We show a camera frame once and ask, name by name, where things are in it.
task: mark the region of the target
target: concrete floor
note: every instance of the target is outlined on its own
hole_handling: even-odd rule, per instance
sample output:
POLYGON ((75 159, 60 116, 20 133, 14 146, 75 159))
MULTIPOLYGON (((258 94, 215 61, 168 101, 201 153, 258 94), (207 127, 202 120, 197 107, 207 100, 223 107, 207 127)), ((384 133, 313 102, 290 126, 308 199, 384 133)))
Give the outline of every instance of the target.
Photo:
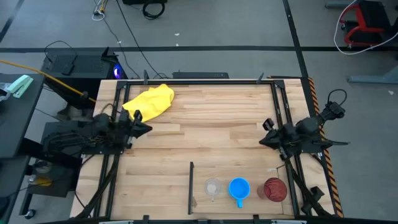
MULTIPOLYGON (((391 7, 394 1, 384 3, 389 6, 387 12, 394 21, 398 16, 391 7)), ((0 1, 0 28, 16 4, 17 0, 0 1)), ((325 2, 318 0, 290 0, 289 4, 301 46, 333 46, 340 10, 326 10, 325 2)), ((92 0, 24 1, 0 42, 0 50, 43 48, 56 40, 64 40, 73 47, 117 47, 105 23, 91 20, 93 6, 92 0)), ((293 46, 281 0, 244 3, 240 0, 170 0, 164 15, 154 21, 145 20, 141 12, 130 6, 121 6, 141 46, 293 46)), ((135 47, 118 10, 116 2, 109 0, 106 20, 123 47, 135 47)), ((344 46, 341 33, 338 38, 338 43, 344 46)), ((231 78, 256 78, 262 72, 267 76, 301 76, 294 51, 169 51, 145 52, 145 55, 158 72, 169 76, 178 70, 228 72, 231 78)), ((395 162, 398 121, 394 119, 398 112, 398 86, 346 82, 348 75, 381 75, 389 71, 398 65, 394 59, 396 54, 366 52, 345 56, 339 52, 304 52, 303 56, 308 74, 314 79, 321 108, 329 91, 344 88, 348 92, 344 104, 346 117, 325 126, 328 138, 351 142, 349 146, 330 149, 344 215, 398 221, 398 164, 395 162)), ((135 70, 146 69, 151 77, 155 75, 139 52, 126 52, 126 57, 135 70)), ((40 68, 44 54, 0 53, 0 58, 40 68)), ((0 73, 28 72, 0 64, 0 73)), ((64 106, 58 95, 43 90, 37 108, 55 115, 64 106)), ((35 111, 26 137, 40 141, 44 124, 50 121, 54 119, 35 111)), ((31 208, 37 209, 38 214, 32 220, 25 220, 17 215, 23 194, 19 194, 10 223, 40 223, 69 217, 72 194, 67 198, 35 196, 31 208)))

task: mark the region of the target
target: yellow cable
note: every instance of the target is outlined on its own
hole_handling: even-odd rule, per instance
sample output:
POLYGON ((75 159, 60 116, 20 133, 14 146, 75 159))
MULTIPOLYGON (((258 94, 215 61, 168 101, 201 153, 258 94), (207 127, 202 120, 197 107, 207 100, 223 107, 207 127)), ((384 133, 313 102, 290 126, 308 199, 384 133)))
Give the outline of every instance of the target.
MULTIPOLYGON (((45 72, 42 72, 42 71, 40 71, 40 70, 38 70, 38 69, 36 69, 36 68, 31 68, 31 67, 28 67, 28 66, 25 66, 25 65, 19 65, 19 64, 17 64, 17 63, 8 62, 8 61, 5 61, 5 60, 0 60, 0 62, 1 62, 1 63, 5 63, 5 64, 8 64, 8 65, 15 66, 15 67, 20 67, 20 68, 32 70, 32 71, 34 71, 34 72, 37 72, 37 73, 39 73, 39 74, 42 74, 42 75, 44 75, 46 78, 49 78, 49 79, 51 79, 51 80, 53 80, 53 81, 55 81, 55 82, 61 84, 61 85, 64 86, 65 88, 68 88, 69 90, 74 91, 75 93, 79 94, 80 96, 83 96, 83 93, 82 93, 82 92, 80 92, 80 91, 74 89, 73 87, 71 87, 71 86, 65 84, 64 82, 62 82, 62 81, 59 80, 58 78, 54 78, 54 77, 52 77, 51 75, 49 75, 49 74, 47 74, 47 73, 45 73, 45 72)), ((90 101, 94 102, 94 103, 96 102, 94 99, 92 99, 92 98, 90 98, 90 97, 89 97, 88 99, 89 99, 90 101)))
POLYGON ((100 9, 101 12, 105 11, 104 3, 105 3, 105 0, 102 0, 101 9, 100 9))

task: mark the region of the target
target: white cable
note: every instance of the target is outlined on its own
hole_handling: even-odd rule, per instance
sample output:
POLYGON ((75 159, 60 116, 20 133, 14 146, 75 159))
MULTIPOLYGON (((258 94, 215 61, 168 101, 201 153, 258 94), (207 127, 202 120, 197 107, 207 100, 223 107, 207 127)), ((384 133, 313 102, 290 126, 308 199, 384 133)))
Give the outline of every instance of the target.
POLYGON ((97 2, 94 0, 94 2, 96 3, 96 6, 94 7, 93 15, 92 15, 92 17, 91 17, 94 21, 101 21, 101 20, 105 19, 105 14, 102 13, 100 10, 98 10, 98 7, 100 6, 101 1, 102 1, 102 0, 98 0, 98 3, 97 3, 97 2), (99 19, 95 19, 95 18, 94 18, 95 13, 98 13, 98 14, 101 15, 102 17, 99 18, 99 19))
POLYGON ((398 32, 397 32, 393 37, 391 37, 390 39, 384 41, 383 43, 377 44, 377 45, 375 45, 375 46, 371 46, 370 48, 361 50, 361 51, 359 51, 359 52, 346 53, 346 52, 340 50, 340 48, 337 46, 337 43, 336 43, 336 34, 337 34, 337 30, 338 30, 338 25, 339 25, 339 23, 340 23, 341 17, 343 16, 343 13, 344 13, 352 4, 354 4, 355 2, 356 2, 356 0, 354 0, 353 2, 351 2, 351 4, 349 4, 349 5, 343 10, 343 12, 340 14, 340 16, 339 16, 339 18, 338 18, 338 20, 337 20, 336 30, 335 30, 335 36, 333 37, 333 41, 334 41, 335 46, 337 47, 338 51, 340 51, 341 53, 343 53, 343 54, 345 54, 345 55, 356 55, 356 54, 365 52, 365 51, 367 51, 367 50, 371 50, 371 49, 373 49, 373 48, 375 48, 375 47, 381 46, 381 45, 383 45, 383 44, 385 44, 385 43, 387 43, 387 42, 390 42, 392 39, 394 39, 394 38, 396 38, 396 37, 398 36, 398 32))

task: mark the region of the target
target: blue measuring cup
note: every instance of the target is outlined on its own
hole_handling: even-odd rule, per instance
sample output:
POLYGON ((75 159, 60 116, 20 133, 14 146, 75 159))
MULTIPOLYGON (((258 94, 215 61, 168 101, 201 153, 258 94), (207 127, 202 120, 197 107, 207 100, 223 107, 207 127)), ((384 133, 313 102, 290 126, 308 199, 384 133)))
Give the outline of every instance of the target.
POLYGON ((228 190, 232 198, 236 199, 238 208, 243 208, 243 199, 250 194, 249 182, 242 177, 237 177, 229 183, 228 190))

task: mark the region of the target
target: green object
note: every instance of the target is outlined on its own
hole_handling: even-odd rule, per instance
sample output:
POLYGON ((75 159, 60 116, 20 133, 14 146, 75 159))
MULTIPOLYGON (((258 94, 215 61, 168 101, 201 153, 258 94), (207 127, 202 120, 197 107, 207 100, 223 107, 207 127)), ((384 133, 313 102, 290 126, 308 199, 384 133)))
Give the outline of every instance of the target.
POLYGON ((7 87, 7 91, 13 93, 15 98, 20 98, 32 82, 33 78, 23 75, 7 87))

